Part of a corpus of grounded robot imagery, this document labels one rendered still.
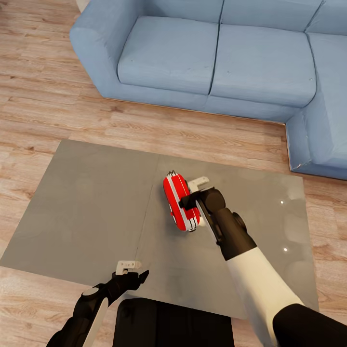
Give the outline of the radio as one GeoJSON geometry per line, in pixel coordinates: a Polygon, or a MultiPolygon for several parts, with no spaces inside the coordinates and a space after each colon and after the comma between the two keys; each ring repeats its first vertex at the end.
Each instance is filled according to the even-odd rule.
{"type": "Polygon", "coordinates": [[[163,188],[169,202],[170,210],[175,223],[182,231],[194,232],[200,223],[200,212],[197,208],[186,211],[180,208],[179,201],[184,196],[190,195],[187,188],[188,182],[182,175],[175,172],[169,172],[163,181],[163,188]]]}

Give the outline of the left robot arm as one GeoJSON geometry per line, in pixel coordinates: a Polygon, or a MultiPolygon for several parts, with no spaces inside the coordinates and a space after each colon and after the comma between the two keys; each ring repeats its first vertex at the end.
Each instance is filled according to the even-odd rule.
{"type": "Polygon", "coordinates": [[[127,290],[138,290],[149,270],[142,274],[128,272],[140,269],[139,261],[120,260],[108,283],[100,283],[84,291],[75,305],[73,316],[56,332],[46,347],[92,347],[108,307],[127,290]]]}

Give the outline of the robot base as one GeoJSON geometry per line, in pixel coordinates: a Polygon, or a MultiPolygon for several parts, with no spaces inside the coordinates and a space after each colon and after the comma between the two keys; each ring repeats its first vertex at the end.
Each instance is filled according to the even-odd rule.
{"type": "Polygon", "coordinates": [[[235,347],[231,317],[122,294],[113,347],[235,347]]]}

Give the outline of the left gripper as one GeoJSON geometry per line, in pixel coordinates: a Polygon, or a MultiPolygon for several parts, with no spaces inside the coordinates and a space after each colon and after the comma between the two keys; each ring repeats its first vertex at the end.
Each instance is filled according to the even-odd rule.
{"type": "Polygon", "coordinates": [[[142,274],[138,274],[138,272],[128,272],[128,274],[124,275],[116,275],[116,272],[112,273],[111,281],[117,283],[119,287],[119,296],[124,294],[127,290],[138,290],[140,284],[144,284],[147,276],[149,275],[149,270],[145,271],[142,274]]]}

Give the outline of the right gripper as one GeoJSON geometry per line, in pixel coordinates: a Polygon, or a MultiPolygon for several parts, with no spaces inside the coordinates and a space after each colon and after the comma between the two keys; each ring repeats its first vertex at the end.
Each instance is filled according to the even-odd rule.
{"type": "Polygon", "coordinates": [[[197,192],[193,192],[190,195],[184,196],[181,201],[179,201],[180,208],[185,208],[186,211],[196,208],[194,198],[197,192]]]}

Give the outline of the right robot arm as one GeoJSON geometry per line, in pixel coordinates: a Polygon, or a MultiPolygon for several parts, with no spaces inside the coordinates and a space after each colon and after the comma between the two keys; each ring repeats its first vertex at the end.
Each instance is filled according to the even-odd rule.
{"type": "Polygon", "coordinates": [[[222,193],[202,176],[188,182],[179,201],[197,208],[222,254],[247,316],[264,347],[347,347],[347,325],[304,306],[247,234],[243,219],[226,207],[222,193]]]}

